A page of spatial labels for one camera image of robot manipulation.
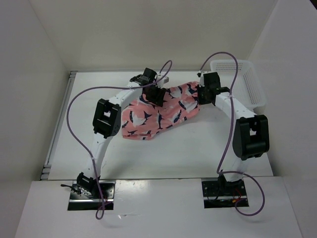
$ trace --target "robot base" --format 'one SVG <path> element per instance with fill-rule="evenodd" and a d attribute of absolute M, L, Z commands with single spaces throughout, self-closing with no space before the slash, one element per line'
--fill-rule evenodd
<path fill-rule="evenodd" d="M 105 195 L 106 199 L 106 210 L 113 210 L 113 199 L 114 199 L 114 181 L 99 181 L 100 187 Z M 92 196 L 89 192 L 79 188 L 77 182 L 74 181 L 71 190 L 68 211 L 84 211 L 84 210 L 97 210 L 101 205 L 101 200 L 99 197 Z"/>
<path fill-rule="evenodd" d="M 202 179 L 202 189 L 205 208 L 234 207 L 238 199 L 238 207 L 248 207 L 247 193 L 244 182 L 224 188 L 218 178 Z"/>

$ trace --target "white wall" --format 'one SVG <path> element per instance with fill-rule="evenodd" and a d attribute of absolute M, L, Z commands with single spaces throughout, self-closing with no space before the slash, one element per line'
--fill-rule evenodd
<path fill-rule="evenodd" d="M 197 69 L 219 50 L 246 59 L 275 0 L 30 0 L 71 70 Z"/>
<path fill-rule="evenodd" d="M 267 95 L 268 157 L 305 238 L 317 233 L 316 23 L 309 0 L 279 0 L 249 57 Z"/>
<path fill-rule="evenodd" d="M 39 179 L 66 69 L 27 0 L 0 1 L 0 234 L 13 237 Z"/>

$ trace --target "cloth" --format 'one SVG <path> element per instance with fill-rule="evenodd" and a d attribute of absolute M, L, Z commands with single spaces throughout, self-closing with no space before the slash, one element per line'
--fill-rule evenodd
<path fill-rule="evenodd" d="M 127 139 L 150 140 L 159 132 L 194 117 L 200 110 L 196 86 L 188 82 L 167 89 L 163 106 L 146 100 L 145 94 L 122 112 L 122 135 Z"/>

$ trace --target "black metal base plate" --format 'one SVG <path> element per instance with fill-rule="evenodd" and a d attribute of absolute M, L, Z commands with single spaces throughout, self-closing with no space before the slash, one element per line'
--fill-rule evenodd
<path fill-rule="evenodd" d="M 221 190 L 219 190 L 219 184 L 216 178 L 203 179 L 202 189 L 205 208 L 234 207 L 235 201 L 240 196 L 241 201 L 237 203 L 237 207 L 249 206 L 247 193 L 244 187 L 244 182 L 242 182 L 236 189 L 222 192 Z"/>
<path fill-rule="evenodd" d="M 74 181 L 73 187 L 77 189 L 77 184 Z M 106 210 L 113 210 L 114 200 L 114 181 L 100 181 L 100 187 L 103 194 L 107 198 Z M 73 191 L 70 192 L 68 211 L 85 211 L 85 210 L 97 210 L 102 205 L 99 197 L 92 197 L 83 191 L 82 194 L 77 194 Z"/>

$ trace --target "white enclosure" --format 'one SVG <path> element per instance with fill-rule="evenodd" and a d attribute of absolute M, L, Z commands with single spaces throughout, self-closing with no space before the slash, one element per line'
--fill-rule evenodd
<path fill-rule="evenodd" d="M 309 0 L 0 1 L 0 234 L 8 238 L 15 234 L 17 238 L 75 234 L 206 237 L 214 232 L 215 237 L 315 237 L 316 22 L 317 10 Z M 80 147 L 66 153 L 72 142 L 62 126 L 65 92 L 67 105 L 69 97 L 85 87 L 124 84 L 112 81 L 109 75 L 122 78 L 129 73 L 123 72 L 127 70 L 157 70 L 168 59 L 173 60 L 173 70 L 177 70 L 170 74 L 176 79 L 175 84 L 196 80 L 202 62 L 217 51 L 228 51 L 240 60 L 252 61 L 266 94 L 267 104 L 255 112 L 268 117 L 270 150 L 259 164 L 250 168 L 266 192 L 267 204 L 262 215 L 249 219 L 234 209 L 203 209 L 198 178 L 208 177 L 209 167 L 216 167 L 221 154 L 220 150 L 214 152 L 208 160 L 206 147 L 201 149 L 202 158 L 196 163 L 190 160 L 186 148 L 185 161 L 174 151 L 176 159 L 169 171 L 165 165 L 159 167 L 161 162 L 168 163 L 168 159 L 158 161 L 160 151 L 156 151 L 152 161 L 140 160 L 135 167 L 129 165 L 133 169 L 141 166 L 142 171 L 147 167 L 148 174 L 156 175 L 152 178 L 141 170 L 121 174 L 112 171 L 113 176 L 105 178 L 161 180 L 118 180 L 117 189 L 123 191 L 118 193 L 121 200 L 115 203 L 116 211 L 106 213 L 102 222 L 95 220 L 94 212 L 67 212 L 69 192 L 59 187 L 60 181 L 52 180 L 76 179 L 83 159 L 79 163 L 75 158 L 64 161 L 67 156 L 81 156 Z M 77 78 L 68 80 L 73 70 L 80 72 Z M 83 97 L 82 102 L 93 101 L 102 94 L 92 93 Z M 91 123 L 91 105 L 87 103 L 83 108 L 86 115 L 82 121 L 74 121 L 87 141 L 89 129 L 81 126 Z M 167 140 L 175 140 L 176 136 L 181 140 L 164 144 L 167 141 L 157 138 L 158 143 L 172 151 L 173 145 L 185 146 L 186 134 L 196 127 L 199 128 L 194 136 L 214 135 L 215 129 L 204 130 L 202 126 L 217 122 L 225 132 L 220 140 L 211 136 L 211 141 L 213 145 L 224 143 L 229 120 L 222 119 L 213 108 L 205 109 L 192 123 L 176 128 L 175 133 L 166 132 Z M 80 112 L 79 106 L 74 107 L 78 117 Z M 214 117 L 204 119 L 208 113 Z M 58 139 L 55 144 L 51 144 L 53 135 Z M 127 145 L 120 138 L 116 143 Z M 51 178 L 38 181 L 50 145 Z M 114 146 L 109 153 L 123 152 Z M 67 167 L 70 163 L 76 163 L 73 171 Z M 118 161 L 111 163 L 119 166 Z M 186 176 L 191 179 L 164 180 Z M 260 193 L 249 179 L 246 189 L 250 209 L 255 210 L 261 204 Z M 166 198 L 170 200 L 164 207 Z M 147 204 L 152 199 L 158 207 Z M 163 224 L 166 233 L 158 223 Z"/>

